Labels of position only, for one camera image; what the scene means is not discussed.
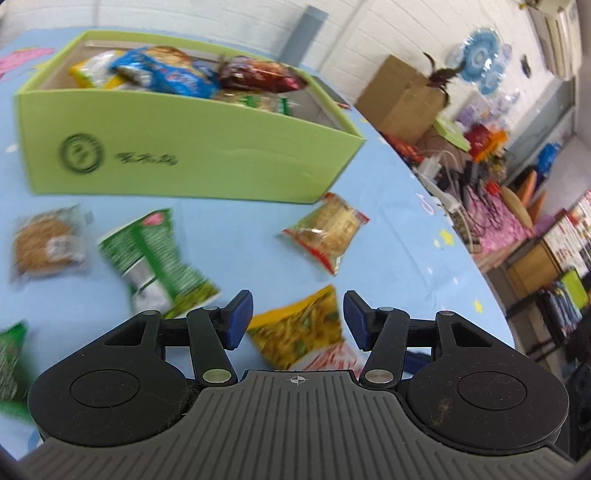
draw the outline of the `orange cushion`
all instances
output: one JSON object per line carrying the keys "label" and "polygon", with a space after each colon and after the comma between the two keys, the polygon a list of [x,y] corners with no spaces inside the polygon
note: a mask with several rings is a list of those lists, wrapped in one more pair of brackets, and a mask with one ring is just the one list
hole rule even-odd
{"label": "orange cushion", "polygon": [[531,198],[534,196],[535,182],[538,180],[538,174],[533,170],[525,179],[516,194],[525,208],[530,205]]}
{"label": "orange cushion", "polygon": [[534,225],[536,220],[538,219],[538,216],[540,215],[542,207],[544,206],[544,202],[546,201],[547,195],[548,192],[542,192],[540,196],[538,196],[538,199],[534,203],[532,203],[530,207],[527,209],[527,213],[530,214],[531,221],[534,222]]}

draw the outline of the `wooden cabinet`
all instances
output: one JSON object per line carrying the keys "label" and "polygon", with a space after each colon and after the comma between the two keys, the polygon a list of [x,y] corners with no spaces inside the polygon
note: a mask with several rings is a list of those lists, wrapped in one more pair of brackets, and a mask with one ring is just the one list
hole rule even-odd
{"label": "wooden cabinet", "polygon": [[561,272],[543,240],[538,240],[531,250],[506,269],[507,277],[518,299],[556,280]]}

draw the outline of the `air conditioner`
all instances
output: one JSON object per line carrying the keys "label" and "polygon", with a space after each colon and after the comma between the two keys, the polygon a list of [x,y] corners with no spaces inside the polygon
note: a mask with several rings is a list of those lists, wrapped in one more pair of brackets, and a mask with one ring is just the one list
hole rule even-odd
{"label": "air conditioner", "polygon": [[529,10],[546,66],[557,77],[570,80],[578,74],[583,61],[576,0],[539,0]]}

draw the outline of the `green cardboard box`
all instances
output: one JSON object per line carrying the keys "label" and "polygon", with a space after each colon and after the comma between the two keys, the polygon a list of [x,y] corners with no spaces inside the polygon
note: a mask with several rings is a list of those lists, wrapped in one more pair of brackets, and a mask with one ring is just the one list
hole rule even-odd
{"label": "green cardboard box", "polygon": [[305,72],[308,88],[287,94],[293,117],[163,93],[78,89],[68,74],[101,51],[146,44],[212,65],[221,54],[246,54],[164,35],[85,32],[16,95],[35,192],[314,203],[365,141]]}

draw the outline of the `blue snack bag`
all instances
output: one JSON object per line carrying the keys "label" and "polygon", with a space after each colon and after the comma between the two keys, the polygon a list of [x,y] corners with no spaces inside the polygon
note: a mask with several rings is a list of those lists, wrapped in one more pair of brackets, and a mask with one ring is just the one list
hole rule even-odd
{"label": "blue snack bag", "polygon": [[111,69],[153,92],[211,98],[219,90],[213,70],[174,47],[131,50],[116,59]]}

